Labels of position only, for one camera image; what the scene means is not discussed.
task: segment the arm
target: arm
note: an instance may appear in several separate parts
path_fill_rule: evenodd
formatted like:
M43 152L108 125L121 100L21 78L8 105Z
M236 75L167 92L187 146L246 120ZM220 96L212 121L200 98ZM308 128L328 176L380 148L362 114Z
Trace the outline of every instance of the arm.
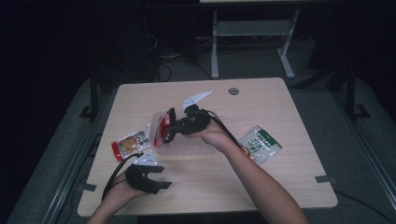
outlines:
M132 188L126 181L125 171L116 177L114 185L107 193L101 204L96 208L89 224L105 224L111 217L133 199L147 194L146 192Z
M206 129L186 137L201 137L227 158L250 199L269 223L309 223L290 194L210 121Z

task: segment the white tag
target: white tag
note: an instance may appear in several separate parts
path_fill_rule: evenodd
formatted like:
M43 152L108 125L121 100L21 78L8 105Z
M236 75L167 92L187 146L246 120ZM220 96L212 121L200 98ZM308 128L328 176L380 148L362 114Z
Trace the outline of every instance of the white tag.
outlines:
M184 101L183 105L181 106L181 108L185 109L185 108L189 107L190 105L195 105L200 100L204 99L211 92L212 91L204 91L199 94L187 97L186 100Z
M134 161L135 165L147 165L147 166L157 166L158 162L154 157L152 149L147 153L143 154L143 156L137 158Z

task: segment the wooden tabletop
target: wooden tabletop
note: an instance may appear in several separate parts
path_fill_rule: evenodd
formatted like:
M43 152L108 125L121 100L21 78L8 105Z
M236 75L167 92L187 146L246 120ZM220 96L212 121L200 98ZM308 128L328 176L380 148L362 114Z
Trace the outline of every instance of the wooden tabletop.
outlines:
M237 88L239 94L231 95L230 88ZM111 150L111 142L133 132L145 131L153 114L170 107L179 108L187 96L209 90L213 92L198 106L215 111L236 139L259 125L282 146L275 156L262 164L262 169L302 208L336 206L331 184L318 183L315 179L326 174L284 81L253 78L120 86L87 180L96 189L84 190L78 213L84 217L93 213L101 202L106 182L119 164ZM148 177L171 181L171 187L160 190L157 195L140 197L117 214L142 216L257 210L219 152L157 154L156 157L165 169L161 174Z

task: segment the person's right arm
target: person's right arm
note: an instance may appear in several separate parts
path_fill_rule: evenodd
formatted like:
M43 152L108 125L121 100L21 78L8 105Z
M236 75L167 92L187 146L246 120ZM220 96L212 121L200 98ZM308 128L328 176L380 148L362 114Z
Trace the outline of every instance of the person's right arm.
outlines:
M186 137L201 137L224 154L250 199L269 223L309 223L291 195L248 157L213 120L205 130Z

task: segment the white desk leg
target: white desk leg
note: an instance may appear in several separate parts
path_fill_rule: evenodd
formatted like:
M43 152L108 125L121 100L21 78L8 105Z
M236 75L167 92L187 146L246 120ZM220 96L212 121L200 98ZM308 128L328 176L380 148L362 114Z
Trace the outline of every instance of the white desk leg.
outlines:
M294 10L293 17L291 18L288 31L286 32L286 40L285 44L281 49L277 49L277 54L279 56L280 61L282 62L283 69L285 70L286 76L288 78L294 78L293 70L289 64L289 60L286 57L286 53L288 52L289 44L291 41L291 37L293 36L294 28L296 26L298 14L300 13L300 9L297 8Z
M219 65L218 65L218 12L213 13L213 36L212 36L212 52L211 52L211 66L212 78L219 78Z

